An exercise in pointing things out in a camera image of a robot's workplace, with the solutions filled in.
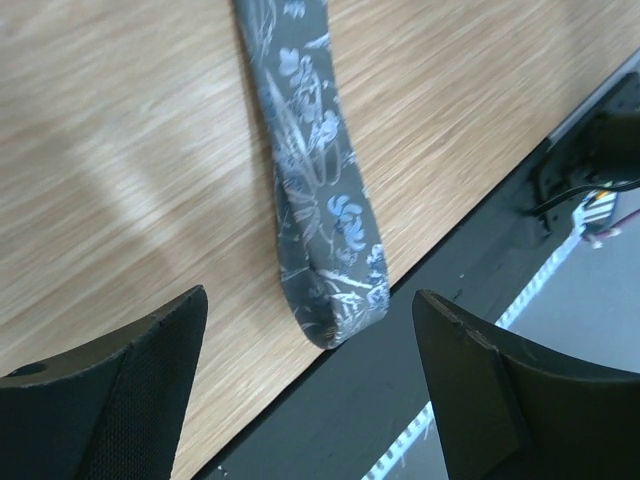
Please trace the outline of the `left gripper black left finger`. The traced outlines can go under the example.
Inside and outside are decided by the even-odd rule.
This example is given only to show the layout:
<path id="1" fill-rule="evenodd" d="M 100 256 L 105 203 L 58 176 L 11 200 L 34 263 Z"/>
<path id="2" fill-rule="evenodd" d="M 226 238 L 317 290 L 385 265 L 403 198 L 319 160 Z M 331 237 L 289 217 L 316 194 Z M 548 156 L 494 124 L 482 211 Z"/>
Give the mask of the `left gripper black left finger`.
<path id="1" fill-rule="evenodd" d="M 2 377 L 2 478 L 170 478 L 207 310 L 196 286 Z"/>

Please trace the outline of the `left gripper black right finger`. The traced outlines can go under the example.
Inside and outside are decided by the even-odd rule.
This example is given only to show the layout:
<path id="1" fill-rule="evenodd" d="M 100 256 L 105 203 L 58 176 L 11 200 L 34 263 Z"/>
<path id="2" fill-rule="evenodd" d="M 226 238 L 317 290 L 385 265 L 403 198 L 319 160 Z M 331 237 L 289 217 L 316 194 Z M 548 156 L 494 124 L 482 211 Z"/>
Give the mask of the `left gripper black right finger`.
<path id="1" fill-rule="evenodd" d="M 504 330 L 442 296 L 413 301 L 452 479 L 636 479 L 639 376 Z"/>

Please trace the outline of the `grey floral tie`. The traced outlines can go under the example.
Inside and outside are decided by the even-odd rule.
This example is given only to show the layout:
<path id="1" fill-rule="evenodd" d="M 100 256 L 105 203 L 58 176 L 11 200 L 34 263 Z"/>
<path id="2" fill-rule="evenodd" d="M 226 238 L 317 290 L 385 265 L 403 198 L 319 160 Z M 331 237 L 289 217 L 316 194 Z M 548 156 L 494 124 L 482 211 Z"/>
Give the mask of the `grey floral tie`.
<path id="1" fill-rule="evenodd" d="M 341 108 L 324 1 L 235 5 L 270 137 L 280 279 L 307 338 L 333 349 L 390 304 L 385 251 Z"/>

